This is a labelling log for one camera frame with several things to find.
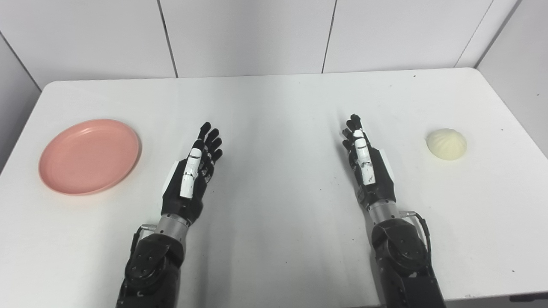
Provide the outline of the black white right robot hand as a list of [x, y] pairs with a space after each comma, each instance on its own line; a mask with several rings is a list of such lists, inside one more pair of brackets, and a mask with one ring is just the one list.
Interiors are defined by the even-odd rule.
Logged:
[[358, 183], [357, 200], [365, 209], [378, 201], [396, 201], [395, 187], [381, 151], [373, 147], [363, 130], [361, 118], [350, 115], [342, 141], [349, 165]]

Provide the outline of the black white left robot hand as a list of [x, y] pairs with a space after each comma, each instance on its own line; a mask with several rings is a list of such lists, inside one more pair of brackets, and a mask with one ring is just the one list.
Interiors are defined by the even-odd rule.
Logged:
[[199, 218], [203, 210], [203, 196], [213, 177], [215, 164], [223, 155], [219, 135], [219, 129], [213, 128], [209, 121], [200, 127], [186, 158], [174, 164], [162, 195], [162, 215], [178, 215], [189, 225]]

